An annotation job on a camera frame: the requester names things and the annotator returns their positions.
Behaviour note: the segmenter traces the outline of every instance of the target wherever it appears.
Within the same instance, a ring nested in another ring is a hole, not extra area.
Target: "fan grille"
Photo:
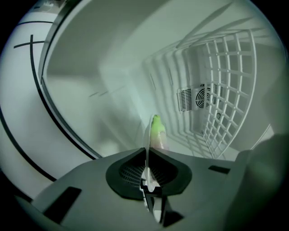
[[[208,92],[207,92],[207,101],[210,101],[210,91],[211,88],[207,88]],[[205,103],[205,89],[201,89],[197,96],[196,96],[196,104],[198,107],[200,108],[204,108],[204,103]]]

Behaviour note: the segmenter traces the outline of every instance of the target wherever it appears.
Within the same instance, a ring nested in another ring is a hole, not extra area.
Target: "small green object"
[[[151,129],[150,129],[151,139],[152,138],[154,139],[161,132],[165,133],[166,129],[165,129],[164,125],[162,124],[161,117],[159,115],[155,115],[153,122],[152,122]]]

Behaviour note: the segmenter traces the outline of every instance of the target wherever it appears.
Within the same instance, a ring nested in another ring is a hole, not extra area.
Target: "black slot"
[[[215,165],[210,166],[208,169],[213,170],[213,171],[217,171],[220,173],[224,173],[224,174],[228,174],[230,172],[230,169],[228,169],[228,168],[223,168],[223,167],[219,167],[219,166],[215,166]]]
[[[81,189],[68,187],[43,213],[50,220],[60,224],[75,200],[78,198]]]

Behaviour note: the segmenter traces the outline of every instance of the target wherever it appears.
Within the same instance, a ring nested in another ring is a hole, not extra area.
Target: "gray panel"
[[[246,169],[249,151],[238,154],[226,180],[202,206],[197,207],[191,215],[166,228],[167,231],[179,230],[224,230],[228,208],[235,198]]]
[[[192,211],[198,209],[202,204],[208,202],[210,198],[224,186],[227,174],[215,172],[208,168],[212,165],[231,169],[234,162],[215,159],[205,159],[191,157],[175,152],[157,149],[163,154],[170,156],[188,165],[192,171],[192,180],[184,192],[179,195],[169,196],[168,200],[172,209],[183,216],[187,216]]]
[[[156,230],[160,225],[146,210],[143,201],[123,199],[107,184],[106,171],[130,150],[82,164],[49,186],[33,201],[43,212],[69,186],[82,189],[62,221],[78,230]]]
[[[33,207],[29,202],[26,200],[15,197],[17,202],[19,203],[20,207],[27,213],[28,216],[31,217],[33,222],[40,226],[43,230],[50,230],[50,231],[64,231],[67,230],[64,227],[56,224],[55,222],[48,219],[42,213],[40,213],[35,207]]]

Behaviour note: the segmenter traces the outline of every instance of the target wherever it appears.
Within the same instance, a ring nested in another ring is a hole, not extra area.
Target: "wire rack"
[[[248,114],[256,83],[256,48],[250,30],[214,38],[202,46],[205,95],[210,95],[209,99],[205,97],[209,106],[202,134],[212,157],[218,158],[236,137]],[[213,91],[214,85],[218,86],[217,93]]]

